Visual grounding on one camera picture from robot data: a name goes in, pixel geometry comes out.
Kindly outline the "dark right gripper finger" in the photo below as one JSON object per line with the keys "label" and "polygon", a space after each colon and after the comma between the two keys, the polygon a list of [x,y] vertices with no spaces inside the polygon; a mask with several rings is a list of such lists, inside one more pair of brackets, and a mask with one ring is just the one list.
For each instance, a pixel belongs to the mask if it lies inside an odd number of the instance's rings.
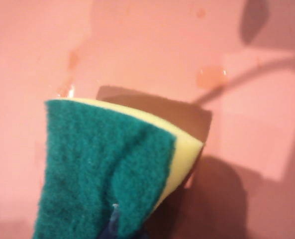
{"label": "dark right gripper finger", "polygon": [[[119,224],[119,204],[112,205],[112,213],[110,215],[109,221],[97,236],[97,239],[120,239],[118,236],[118,224]],[[146,239],[147,232],[143,229],[135,232],[134,235],[129,237],[130,239]]]}

